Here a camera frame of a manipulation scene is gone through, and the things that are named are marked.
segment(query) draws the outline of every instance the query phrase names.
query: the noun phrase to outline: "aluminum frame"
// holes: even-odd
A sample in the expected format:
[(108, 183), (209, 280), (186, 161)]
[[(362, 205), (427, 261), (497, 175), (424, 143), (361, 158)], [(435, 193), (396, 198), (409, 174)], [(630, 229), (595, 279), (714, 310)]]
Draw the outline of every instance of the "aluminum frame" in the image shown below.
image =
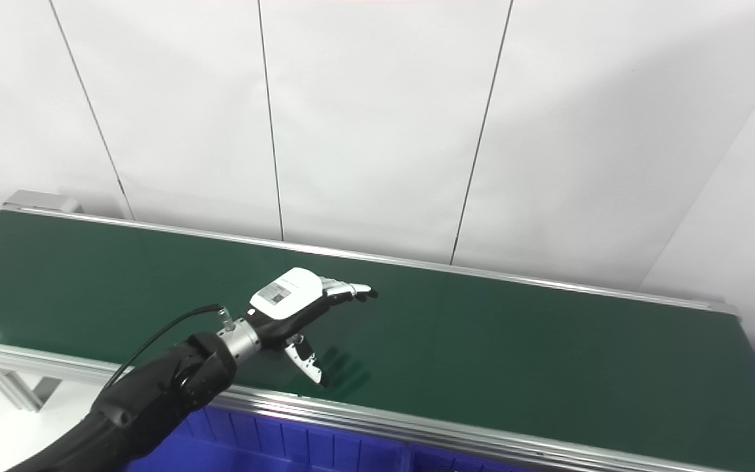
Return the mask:
[[(117, 364), (0, 344), (0, 368), (101, 385)], [(726, 472), (572, 442), (233, 385), (212, 406), (449, 448), (540, 469), (575, 472)]]

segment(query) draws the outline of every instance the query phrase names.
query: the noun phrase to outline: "floor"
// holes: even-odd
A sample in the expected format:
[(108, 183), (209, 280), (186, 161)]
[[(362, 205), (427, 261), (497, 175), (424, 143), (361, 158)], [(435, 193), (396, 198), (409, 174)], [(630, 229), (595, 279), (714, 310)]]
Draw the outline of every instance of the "floor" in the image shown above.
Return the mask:
[[(23, 376), (30, 386), (37, 376)], [(17, 410), (0, 394), (0, 472), (27, 459), (87, 414), (101, 386), (62, 382), (39, 413)]]

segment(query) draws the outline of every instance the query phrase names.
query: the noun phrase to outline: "black robotic arm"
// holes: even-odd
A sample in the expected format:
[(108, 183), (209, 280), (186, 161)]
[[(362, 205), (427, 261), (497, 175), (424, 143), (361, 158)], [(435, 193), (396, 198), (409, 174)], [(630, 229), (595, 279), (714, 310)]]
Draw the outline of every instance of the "black robotic arm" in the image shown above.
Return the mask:
[(153, 451), (189, 413), (225, 391), (237, 365), (261, 349), (284, 349), (300, 370), (326, 383), (317, 356), (299, 329), (331, 305), (374, 296), (348, 284), (294, 268), (259, 290), (245, 317), (231, 319), (218, 305), (224, 328), (198, 332), (159, 358), (115, 377), (90, 412), (68, 433), (10, 472), (112, 472)]

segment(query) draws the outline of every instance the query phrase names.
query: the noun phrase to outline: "metal support leg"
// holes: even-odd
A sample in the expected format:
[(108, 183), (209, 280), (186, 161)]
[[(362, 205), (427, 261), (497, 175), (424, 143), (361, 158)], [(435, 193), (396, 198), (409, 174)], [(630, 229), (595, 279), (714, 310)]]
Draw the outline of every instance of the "metal support leg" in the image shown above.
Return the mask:
[(60, 385), (60, 379), (43, 377), (36, 388), (30, 389), (19, 374), (6, 368), (0, 368), (0, 392), (20, 410), (38, 412)]

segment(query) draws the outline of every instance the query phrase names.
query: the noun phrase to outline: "robotic hand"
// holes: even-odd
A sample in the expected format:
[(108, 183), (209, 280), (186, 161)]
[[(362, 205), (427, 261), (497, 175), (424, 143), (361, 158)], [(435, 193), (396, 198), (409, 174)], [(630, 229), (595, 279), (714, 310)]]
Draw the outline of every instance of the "robotic hand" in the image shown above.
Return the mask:
[(377, 295), (371, 287), (294, 268), (252, 296), (245, 317), (219, 305), (223, 329), (198, 332), (107, 383), (86, 418), (10, 472), (109, 472), (159, 446), (193, 410), (225, 391), (237, 365), (262, 349), (283, 349), (314, 382), (326, 385), (317, 355), (299, 331), (333, 305)]

